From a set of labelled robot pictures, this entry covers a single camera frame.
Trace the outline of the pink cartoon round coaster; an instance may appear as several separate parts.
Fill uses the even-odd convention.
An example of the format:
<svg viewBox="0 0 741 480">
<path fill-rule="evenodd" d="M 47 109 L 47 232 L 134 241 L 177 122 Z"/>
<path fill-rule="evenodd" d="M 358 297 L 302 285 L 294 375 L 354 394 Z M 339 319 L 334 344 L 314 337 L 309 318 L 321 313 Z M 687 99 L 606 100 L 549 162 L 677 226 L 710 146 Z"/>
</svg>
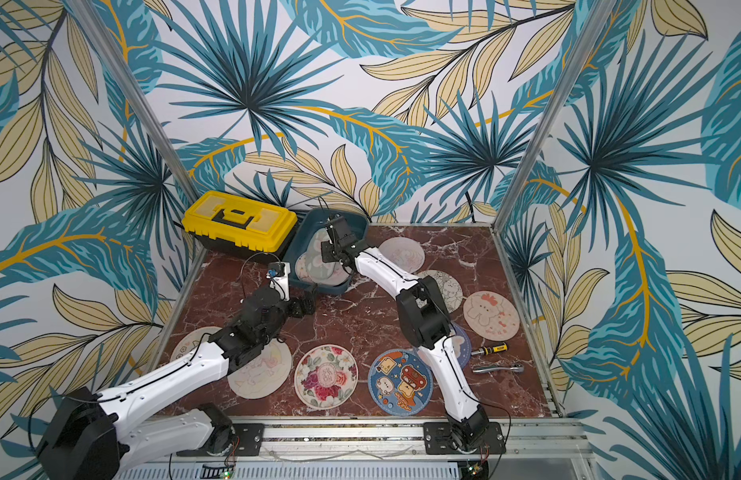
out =
<svg viewBox="0 0 741 480">
<path fill-rule="evenodd" d="M 327 265 L 311 266 L 306 263 L 306 269 L 310 276 L 310 280 L 306 282 L 316 283 L 318 285 L 338 286 L 350 278 L 350 274 L 339 263 L 336 263 L 334 267 Z"/>
</svg>

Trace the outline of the pastel cartoon round coaster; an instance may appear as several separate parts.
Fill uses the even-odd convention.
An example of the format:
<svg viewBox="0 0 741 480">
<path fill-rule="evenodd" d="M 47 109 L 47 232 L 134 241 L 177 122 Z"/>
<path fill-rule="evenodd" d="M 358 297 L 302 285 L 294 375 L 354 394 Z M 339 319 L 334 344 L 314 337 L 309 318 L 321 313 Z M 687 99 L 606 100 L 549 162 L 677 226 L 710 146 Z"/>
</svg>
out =
<svg viewBox="0 0 741 480">
<path fill-rule="evenodd" d="M 296 277 L 300 281 L 310 280 L 308 270 L 306 269 L 306 256 L 304 255 L 300 255 L 300 257 L 298 257 L 298 260 L 296 260 Z"/>
</svg>

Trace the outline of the green bunny round coaster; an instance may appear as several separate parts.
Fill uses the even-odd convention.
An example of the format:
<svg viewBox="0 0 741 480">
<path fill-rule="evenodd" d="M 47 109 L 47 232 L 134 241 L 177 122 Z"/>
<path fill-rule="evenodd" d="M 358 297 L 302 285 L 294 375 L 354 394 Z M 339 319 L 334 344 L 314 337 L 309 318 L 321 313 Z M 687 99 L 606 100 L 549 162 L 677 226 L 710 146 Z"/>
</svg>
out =
<svg viewBox="0 0 741 480">
<path fill-rule="evenodd" d="M 330 243 L 330 236 L 324 228 L 318 229 L 318 231 L 314 232 L 314 235 L 312 235 L 312 239 L 310 239 L 310 242 L 308 242 L 308 249 L 306 249 L 306 253 L 304 253 L 304 255 L 306 256 L 306 263 L 308 265 L 327 265 L 330 267 L 334 267 L 334 265 L 336 265 L 334 262 L 325 262 L 324 258 L 322 258 L 322 243 L 324 242 Z"/>
</svg>

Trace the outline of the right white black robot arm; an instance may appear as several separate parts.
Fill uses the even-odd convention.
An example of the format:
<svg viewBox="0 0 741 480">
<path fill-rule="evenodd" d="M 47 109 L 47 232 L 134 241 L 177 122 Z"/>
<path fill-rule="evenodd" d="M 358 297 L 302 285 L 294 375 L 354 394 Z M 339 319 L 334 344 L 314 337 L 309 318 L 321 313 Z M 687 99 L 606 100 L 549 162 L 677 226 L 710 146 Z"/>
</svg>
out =
<svg viewBox="0 0 741 480">
<path fill-rule="evenodd" d="M 442 394 L 451 445 L 461 452 L 480 448 L 489 418 L 457 362 L 450 336 L 452 322 L 435 280 L 401 269 L 378 248 L 356 237 L 340 214 L 328 217 L 326 232 L 330 240 L 322 243 L 324 262 L 354 270 L 395 299 L 401 331 L 429 366 Z"/>
</svg>

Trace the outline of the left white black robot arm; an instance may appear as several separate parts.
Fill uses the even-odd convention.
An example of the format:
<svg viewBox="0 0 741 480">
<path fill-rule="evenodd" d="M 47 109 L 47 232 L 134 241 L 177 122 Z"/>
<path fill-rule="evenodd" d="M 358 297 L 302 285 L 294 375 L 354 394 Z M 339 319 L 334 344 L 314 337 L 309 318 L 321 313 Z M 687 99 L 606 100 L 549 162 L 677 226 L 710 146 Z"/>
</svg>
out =
<svg viewBox="0 0 741 480">
<path fill-rule="evenodd" d="M 230 455 L 232 420 L 206 403 L 180 416 L 154 419 L 164 407 L 256 360 L 290 318 L 316 311 L 316 288 L 290 295 L 290 266 L 270 264 L 266 284 L 248 294 L 224 328 L 190 353 L 130 382 L 68 394 L 38 446 L 50 479 L 112 479 L 128 468 L 180 452 Z"/>
</svg>

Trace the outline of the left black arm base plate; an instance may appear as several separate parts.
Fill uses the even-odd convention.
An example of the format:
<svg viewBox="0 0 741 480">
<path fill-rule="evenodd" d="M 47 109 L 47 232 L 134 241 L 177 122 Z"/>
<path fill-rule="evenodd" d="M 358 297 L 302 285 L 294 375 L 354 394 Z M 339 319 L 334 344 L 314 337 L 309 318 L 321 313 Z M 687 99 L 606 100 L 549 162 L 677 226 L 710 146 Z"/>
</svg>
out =
<svg viewBox="0 0 741 480">
<path fill-rule="evenodd" d="M 264 424 L 261 423 L 234 423 L 224 426 L 218 435 L 214 453 L 225 458 L 256 457 L 260 455 L 262 438 Z"/>
</svg>

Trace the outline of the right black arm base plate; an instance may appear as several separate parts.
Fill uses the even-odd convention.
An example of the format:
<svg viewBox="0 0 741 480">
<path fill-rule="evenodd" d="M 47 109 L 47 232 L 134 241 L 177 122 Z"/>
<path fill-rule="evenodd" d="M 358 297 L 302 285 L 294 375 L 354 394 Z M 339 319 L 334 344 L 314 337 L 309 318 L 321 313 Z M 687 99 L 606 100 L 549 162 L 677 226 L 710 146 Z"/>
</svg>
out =
<svg viewBox="0 0 741 480">
<path fill-rule="evenodd" d="M 474 446 L 459 449 L 455 445 L 451 435 L 451 426 L 448 422 L 426 422 L 423 424 L 423 441 L 427 455 L 450 455 L 450 454 L 480 454 L 490 455 L 504 454 L 506 437 L 501 425 L 490 422 L 486 432 L 474 443 Z"/>
</svg>

